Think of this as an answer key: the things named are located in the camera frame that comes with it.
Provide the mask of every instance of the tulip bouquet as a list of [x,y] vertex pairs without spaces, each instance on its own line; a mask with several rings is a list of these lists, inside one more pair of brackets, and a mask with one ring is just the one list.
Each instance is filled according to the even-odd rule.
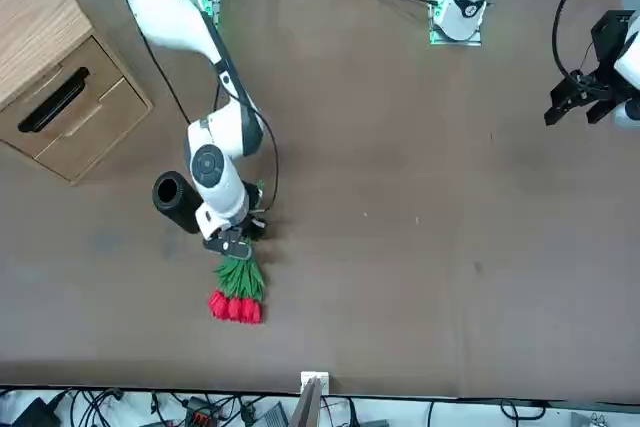
[[258,264],[227,257],[216,269],[218,290],[209,298],[209,310],[216,319],[259,324],[264,279]]

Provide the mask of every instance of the wooden drawer cabinet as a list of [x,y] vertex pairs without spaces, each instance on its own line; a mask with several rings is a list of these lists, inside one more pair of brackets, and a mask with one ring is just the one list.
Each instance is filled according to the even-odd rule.
[[20,1],[0,0],[0,140],[76,182],[151,106],[75,0]]

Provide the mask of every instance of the flower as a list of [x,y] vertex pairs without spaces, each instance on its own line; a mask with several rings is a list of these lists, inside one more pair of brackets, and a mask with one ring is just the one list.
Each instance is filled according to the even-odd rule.
[[260,304],[257,301],[253,301],[253,318],[251,319],[252,324],[259,324],[261,321],[260,316]]
[[234,297],[229,301],[229,319],[234,321],[241,321],[242,313],[242,300],[238,297]]
[[253,323],[254,304],[256,302],[251,298],[242,299],[242,322],[245,324]]
[[209,298],[209,310],[213,316],[220,320],[229,318],[228,300],[222,292],[216,290]]

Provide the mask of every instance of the brown table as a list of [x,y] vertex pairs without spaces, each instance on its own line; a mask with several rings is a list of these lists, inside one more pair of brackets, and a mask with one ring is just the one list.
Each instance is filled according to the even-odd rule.
[[[0,381],[638,401],[638,133],[543,124],[558,0],[494,0],[482,48],[405,0],[224,0],[281,150],[266,323],[210,318],[218,259],[154,211],[184,125],[122,0],[79,0],[157,106],[79,187],[2,167]],[[571,0],[577,66],[618,0]],[[215,88],[157,49],[191,118]],[[243,162],[272,181],[272,149]]]

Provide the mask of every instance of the black cylinder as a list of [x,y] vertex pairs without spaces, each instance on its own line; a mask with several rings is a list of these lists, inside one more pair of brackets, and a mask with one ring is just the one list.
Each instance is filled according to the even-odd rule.
[[202,204],[202,198],[178,172],[165,172],[158,177],[152,197],[158,212],[169,217],[185,232],[200,232],[196,209]]

